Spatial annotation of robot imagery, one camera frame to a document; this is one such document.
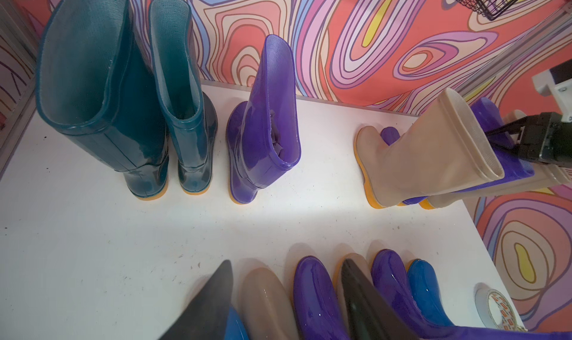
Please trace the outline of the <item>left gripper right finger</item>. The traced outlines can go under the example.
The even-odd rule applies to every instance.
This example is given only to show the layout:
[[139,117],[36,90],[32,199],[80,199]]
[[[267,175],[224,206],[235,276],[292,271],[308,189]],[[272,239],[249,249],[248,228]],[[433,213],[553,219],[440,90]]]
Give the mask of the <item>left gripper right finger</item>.
[[418,339],[378,293],[358,265],[346,259],[341,280],[352,339]]

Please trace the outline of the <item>blue boot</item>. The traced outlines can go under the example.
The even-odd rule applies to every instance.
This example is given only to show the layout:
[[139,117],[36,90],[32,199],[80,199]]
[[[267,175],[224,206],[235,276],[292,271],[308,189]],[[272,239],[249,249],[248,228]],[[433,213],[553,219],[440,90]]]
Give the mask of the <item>blue boot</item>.
[[234,307],[230,307],[224,340],[249,340],[247,330]]
[[439,284],[432,265],[422,259],[415,259],[408,268],[407,276],[412,296],[421,314],[435,325],[454,326],[442,305]]

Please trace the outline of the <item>purple boot front right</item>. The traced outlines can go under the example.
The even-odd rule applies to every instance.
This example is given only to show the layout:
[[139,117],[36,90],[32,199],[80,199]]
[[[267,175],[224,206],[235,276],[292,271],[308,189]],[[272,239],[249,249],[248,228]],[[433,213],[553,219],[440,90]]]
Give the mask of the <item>purple boot front right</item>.
[[390,249],[375,255],[372,281],[399,318],[421,339],[570,339],[570,332],[526,333],[482,327],[444,327],[427,320],[417,307],[402,258]]

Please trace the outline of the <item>tape roll on table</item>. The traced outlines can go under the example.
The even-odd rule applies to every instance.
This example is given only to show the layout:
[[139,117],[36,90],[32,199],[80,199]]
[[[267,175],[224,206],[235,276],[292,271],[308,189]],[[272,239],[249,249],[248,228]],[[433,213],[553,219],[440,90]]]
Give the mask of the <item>tape roll on table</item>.
[[518,331],[515,312],[509,301],[497,289],[480,284],[475,290],[475,306],[485,327]]

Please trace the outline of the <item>beige boot back left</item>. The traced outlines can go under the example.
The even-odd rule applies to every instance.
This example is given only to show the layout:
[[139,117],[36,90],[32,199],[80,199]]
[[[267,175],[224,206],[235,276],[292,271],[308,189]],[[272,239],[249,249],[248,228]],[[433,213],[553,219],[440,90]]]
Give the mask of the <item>beige boot back left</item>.
[[460,191],[484,179],[463,140],[466,124],[458,121],[456,106],[469,107],[460,94],[447,88],[392,144],[373,126],[359,130],[354,153],[372,207],[388,208],[407,199]]

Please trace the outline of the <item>beige boot front left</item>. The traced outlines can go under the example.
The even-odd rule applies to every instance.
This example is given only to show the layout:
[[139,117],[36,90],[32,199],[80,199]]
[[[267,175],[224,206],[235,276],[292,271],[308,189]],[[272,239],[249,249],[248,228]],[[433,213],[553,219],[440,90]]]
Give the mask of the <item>beige boot front left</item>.
[[251,339],[298,339],[293,307],[274,272],[257,268],[244,279],[241,312]]

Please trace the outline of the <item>blue boot front right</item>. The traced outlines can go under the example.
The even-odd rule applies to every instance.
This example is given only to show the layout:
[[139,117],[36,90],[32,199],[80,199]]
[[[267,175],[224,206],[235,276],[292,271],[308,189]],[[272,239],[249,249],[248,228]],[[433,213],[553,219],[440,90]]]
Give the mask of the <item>blue boot front right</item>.
[[412,296],[421,314],[435,325],[454,326],[442,305],[439,284],[432,265],[422,259],[415,259],[408,268],[407,276]]

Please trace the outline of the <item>blue boot front left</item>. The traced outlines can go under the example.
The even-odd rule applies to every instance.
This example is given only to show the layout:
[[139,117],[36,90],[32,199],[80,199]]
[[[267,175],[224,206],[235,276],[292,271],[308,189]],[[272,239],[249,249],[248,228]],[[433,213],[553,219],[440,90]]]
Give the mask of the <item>blue boot front left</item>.
[[249,340],[247,330],[234,307],[230,307],[224,340]]

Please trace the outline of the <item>purple boot front left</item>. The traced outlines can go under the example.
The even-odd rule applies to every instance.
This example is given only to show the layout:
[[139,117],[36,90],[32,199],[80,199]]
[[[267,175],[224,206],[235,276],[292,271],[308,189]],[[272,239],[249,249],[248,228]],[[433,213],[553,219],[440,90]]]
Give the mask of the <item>purple boot front left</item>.
[[348,339],[329,273],[314,257],[302,258],[293,278],[293,305],[304,339]]

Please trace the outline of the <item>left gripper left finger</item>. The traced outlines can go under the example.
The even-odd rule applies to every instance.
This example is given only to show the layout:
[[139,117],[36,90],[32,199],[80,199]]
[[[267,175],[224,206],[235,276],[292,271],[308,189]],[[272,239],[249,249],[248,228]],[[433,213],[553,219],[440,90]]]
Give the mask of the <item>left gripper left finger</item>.
[[160,339],[224,339],[232,290],[232,264],[225,260]]

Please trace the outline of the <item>beige boot back right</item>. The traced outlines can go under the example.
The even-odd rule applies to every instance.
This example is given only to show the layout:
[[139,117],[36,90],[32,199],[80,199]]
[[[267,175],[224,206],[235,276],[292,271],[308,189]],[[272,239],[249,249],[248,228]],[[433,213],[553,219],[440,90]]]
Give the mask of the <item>beige boot back right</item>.
[[[494,141],[498,144],[502,144],[507,147],[518,146],[519,136],[518,135],[508,135],[501,134],[495,135],[488,138],[490,141]],[[571,181],[570,176],[567,175],[565,167],[559,167],[554,164],[537,164],[534,162],[529,162],[533,167],[535,175],[527,178],[521,179],[516,182],[510,182],[507,186],[494,186],[488,191],[470,191],[468,195],[461,198],[459,196],[452,197],[446,194],[429,196],[427,199],[422,201],[420,205],[424,209],[437,209],[448,206],[456,201],[467,199],[474,196],[502,196],[508,194],[517,194],[524,191],[533,191],[542,188],[549,188],[557,185],[564,185]]]

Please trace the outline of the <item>teal boot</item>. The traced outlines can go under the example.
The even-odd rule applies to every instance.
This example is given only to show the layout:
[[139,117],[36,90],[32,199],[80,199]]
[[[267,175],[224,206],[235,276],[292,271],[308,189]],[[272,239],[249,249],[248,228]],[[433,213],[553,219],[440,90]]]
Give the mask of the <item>teal boot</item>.
[[168,131],[129,0],[61,0],[43,33],[37,110],[52,128],[121,173],[139,199],[168,184]]
[[152,0],[148,23],[156,90],[177,153],[180,185],[200,195],[212,180],[218,124],[200,83],[192,11],[184,0]]

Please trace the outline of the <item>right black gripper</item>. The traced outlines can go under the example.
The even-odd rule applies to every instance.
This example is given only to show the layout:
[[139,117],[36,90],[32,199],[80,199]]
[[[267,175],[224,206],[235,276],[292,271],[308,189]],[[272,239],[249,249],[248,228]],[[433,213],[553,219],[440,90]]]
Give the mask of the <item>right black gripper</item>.
[[518,146],[507,147],[490,141],[493,149],[537,164],[571,168],[571,122],[562,122],[560,114],[543,112],[519,118],[485,135],[490,138],[505,133],[518,135]]

